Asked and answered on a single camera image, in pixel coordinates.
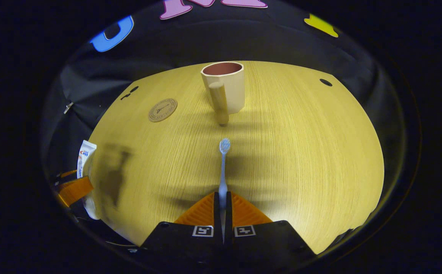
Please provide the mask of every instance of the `white toothbrush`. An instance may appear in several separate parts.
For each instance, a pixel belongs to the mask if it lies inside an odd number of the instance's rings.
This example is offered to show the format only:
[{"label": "white toothbrush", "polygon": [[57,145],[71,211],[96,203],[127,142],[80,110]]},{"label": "white toothbrush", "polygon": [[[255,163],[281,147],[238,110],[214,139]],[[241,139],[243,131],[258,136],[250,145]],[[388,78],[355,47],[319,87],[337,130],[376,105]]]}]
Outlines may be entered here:
[{"label": "white toothbrush", "polygon": [[231,148],[231,142],[228,138],[224,138],[219,143],[219,151],[222,154],[222,164],[221,164],[221,180],[219,182],[219,208],[221,212],[221,227],[222,227],[222,241],[224,243],[224,230],[226,226],[226,196],[228,192],[228,186],[226,185],[225,166],[226,166],[226,154]]}]

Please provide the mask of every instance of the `cream mug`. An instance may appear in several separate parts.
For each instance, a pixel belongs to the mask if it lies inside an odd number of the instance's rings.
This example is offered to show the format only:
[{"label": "cream mug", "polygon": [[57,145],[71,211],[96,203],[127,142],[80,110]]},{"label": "cream mug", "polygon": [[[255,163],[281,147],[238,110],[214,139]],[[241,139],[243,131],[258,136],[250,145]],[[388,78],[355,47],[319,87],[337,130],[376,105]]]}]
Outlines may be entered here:
[{"label": "cream mug", "polygon": [[228,114],[238,113],[245,106],[245,71],[243,64],[226,61],[205,66],[201,71],[202,80],[209,93],[209,85],[215,82],[224,84]]}]

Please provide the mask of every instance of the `round coaster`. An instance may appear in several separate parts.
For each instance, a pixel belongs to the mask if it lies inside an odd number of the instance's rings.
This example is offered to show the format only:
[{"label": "round coaster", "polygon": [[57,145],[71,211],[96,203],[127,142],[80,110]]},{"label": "round coaster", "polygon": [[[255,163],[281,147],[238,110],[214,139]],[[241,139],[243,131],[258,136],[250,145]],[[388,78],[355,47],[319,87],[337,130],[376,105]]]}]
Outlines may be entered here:
[{"label": "round coaster", "polygon": [[149,112],[148,119],[151,122],[160,122],[172,115],[177,109],[177,101],[174,99],[165,99],[158,102]]}]

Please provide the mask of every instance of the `wooden table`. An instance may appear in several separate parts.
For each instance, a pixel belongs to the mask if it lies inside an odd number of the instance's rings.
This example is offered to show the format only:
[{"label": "wooden table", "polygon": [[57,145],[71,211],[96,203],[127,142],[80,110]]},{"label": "wooden table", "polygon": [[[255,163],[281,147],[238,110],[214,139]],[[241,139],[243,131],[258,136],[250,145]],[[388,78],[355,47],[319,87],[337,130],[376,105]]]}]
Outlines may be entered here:
[{"label": "wooden table", "polygon": [[[216,191],[225,137],[228,189],[272,220],[289,221],[315,253],[374,210],[383,155],[351,93],[320,71],[241,63],[246,105],[227,127],[216,124],[209,105],[200,76],[206,64],[135,81],[99,121],[89,139],[97,144],[93,198],[98,216],[123,237],[141,245],[158,222],[173,222]],[[176,111],[149,121],[150,109],[167,98],[178,102]]]}]

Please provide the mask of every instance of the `toothpaste tube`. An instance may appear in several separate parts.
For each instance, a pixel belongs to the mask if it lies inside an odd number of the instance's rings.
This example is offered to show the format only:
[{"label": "toothpaste tube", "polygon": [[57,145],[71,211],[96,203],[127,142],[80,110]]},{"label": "toothpaste tube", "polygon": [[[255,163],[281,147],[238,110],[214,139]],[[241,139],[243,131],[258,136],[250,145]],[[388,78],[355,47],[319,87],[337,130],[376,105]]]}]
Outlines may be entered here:
[{"label": "toothpaste tube", "polygon": [[[87,142],[86,140],[82,142],[77,160],[77,179],[84,176],[89,176],[93,154],[96,149],[97,145],[92,144],[91,142]],[[94,200],[92,199],[92,193],[89,193],[84,198],[82,198],[82,203],[89,217],[94,220],[99,220],[99,218],[96,216],[96,205],[94,204]]]}]

